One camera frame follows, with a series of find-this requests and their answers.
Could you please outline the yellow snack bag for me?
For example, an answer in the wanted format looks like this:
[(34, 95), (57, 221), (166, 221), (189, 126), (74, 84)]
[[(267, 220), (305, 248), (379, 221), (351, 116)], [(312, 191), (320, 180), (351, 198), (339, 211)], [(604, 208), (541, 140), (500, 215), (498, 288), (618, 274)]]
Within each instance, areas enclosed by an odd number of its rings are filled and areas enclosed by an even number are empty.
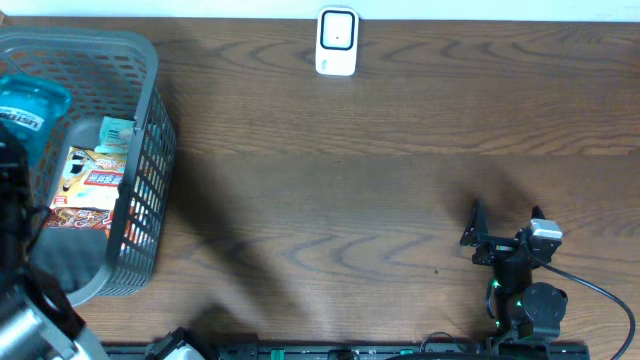
[(113, 210), (126, 162), (126, 154), (70, 147), (50, 207)]

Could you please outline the blue mouthwash bottle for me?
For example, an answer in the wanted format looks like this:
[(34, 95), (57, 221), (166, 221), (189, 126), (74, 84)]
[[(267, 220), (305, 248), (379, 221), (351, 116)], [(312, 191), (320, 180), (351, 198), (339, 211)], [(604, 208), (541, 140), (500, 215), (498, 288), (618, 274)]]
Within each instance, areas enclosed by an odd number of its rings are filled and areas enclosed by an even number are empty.
[(24, 146), (30, 166), (45, 155), (51, 131), (71, 104), (71, 92), (58, 83), (26, 75), (1, 77), (1, 123)]

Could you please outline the teal white small packet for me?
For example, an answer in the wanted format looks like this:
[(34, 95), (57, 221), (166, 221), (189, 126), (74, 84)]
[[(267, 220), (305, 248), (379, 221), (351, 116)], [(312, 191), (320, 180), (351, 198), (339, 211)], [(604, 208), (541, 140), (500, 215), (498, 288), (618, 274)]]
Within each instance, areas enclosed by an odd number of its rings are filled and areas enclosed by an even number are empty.
[(104, 117), (99, 132), (99, 144), (94, 152), (101, 154), (127, 154), (134, 135), (135, 122)]

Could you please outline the red-brown snack bar wrapper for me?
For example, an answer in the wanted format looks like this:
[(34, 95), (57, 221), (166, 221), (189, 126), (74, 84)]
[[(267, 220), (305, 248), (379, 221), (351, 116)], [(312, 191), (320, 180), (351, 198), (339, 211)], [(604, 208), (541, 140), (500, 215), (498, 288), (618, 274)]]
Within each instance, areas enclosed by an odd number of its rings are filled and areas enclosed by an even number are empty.
[(48, 228), (93, 229), (110, 231), (113, 214), (110, 210), (55, 208), (47, 217)]

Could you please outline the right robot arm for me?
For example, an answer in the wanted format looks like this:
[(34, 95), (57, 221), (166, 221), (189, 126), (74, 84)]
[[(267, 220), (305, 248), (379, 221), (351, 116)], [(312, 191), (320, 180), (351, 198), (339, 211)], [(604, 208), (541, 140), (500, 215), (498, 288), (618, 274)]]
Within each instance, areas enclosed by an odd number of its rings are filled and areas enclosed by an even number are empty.
[(534, 282), (532, 272), (550, 263), (562, 237), (559, 225), (546, 219), (538, 206), (514, 236), (492, 235), (482, 202), (473, 203), (460, 244), (475, 249), (474, 264), (493, 269), (487, 312), (498, 322), (504, 342), (550, 342), (560, 335), (567, 295), (548, 283)]

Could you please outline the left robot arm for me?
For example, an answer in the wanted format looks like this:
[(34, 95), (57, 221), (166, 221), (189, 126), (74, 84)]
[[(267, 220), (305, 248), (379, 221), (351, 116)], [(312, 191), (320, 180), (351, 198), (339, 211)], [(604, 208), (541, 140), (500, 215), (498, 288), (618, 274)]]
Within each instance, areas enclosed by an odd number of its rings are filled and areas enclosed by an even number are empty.
[(48, 210), (32, 205), (25, 148), (1, 128), (1, 357), (106, 359), (99, 339), (74, 311), (56, 278), (29, 263)]

